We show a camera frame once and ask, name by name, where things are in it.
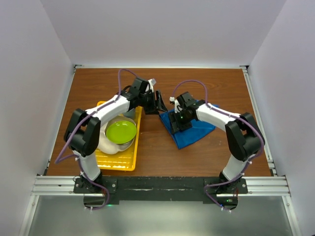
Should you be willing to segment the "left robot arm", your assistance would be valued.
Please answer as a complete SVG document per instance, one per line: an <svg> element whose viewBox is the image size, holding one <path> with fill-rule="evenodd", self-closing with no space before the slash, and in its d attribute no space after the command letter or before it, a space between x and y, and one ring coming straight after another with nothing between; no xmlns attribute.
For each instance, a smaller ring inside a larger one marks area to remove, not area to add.
<svg viewBox="0 0 315 236"><path fill-rule="evenodd" d="M160 91L154 89L155 84L155 79L136 77L130 86L103 104L87 110L76 109L72 113L64 134L64 147L72 150L79 164L81 181L89 192L105 191L95 155L101 127L137 107L142 107L147 115L157 115L167 110Z"/></svg>

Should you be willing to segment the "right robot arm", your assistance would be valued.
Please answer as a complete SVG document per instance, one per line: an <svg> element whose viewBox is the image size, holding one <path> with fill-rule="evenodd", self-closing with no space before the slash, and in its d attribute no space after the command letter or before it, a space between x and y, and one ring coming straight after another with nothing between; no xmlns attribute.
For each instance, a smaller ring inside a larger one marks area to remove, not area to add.
<svg viewBox="0 0 315 236"><path fill-rule="evenodd" d="M220 188L224 193L231 193L265 145L253 115L225 111L205 100L194 99L189 92L170 97L169 101L174 105L174 111L169 114L171 133L187 130L192 120L209 123L226 133L231 156L220 173L220 180L207 184L204 189Z"/></svg>

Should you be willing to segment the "blue cloth napkin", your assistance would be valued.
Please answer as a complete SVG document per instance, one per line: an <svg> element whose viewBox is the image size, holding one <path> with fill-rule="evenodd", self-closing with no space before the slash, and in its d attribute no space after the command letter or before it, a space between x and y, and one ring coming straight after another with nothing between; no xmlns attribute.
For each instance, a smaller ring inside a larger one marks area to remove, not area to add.
<svg viewBox="0 0 315 236"><path fill-rule="evenodd" d="M200 139L210 134L216 128L213 124L193 119L191 121L192 128L189 128L183 132L171 134L171 125L169 120L170 112L174 112L174 109L160 114L159 118L172 139L174 140L178 149L183 149L189 145L196 143Z"/></svg>

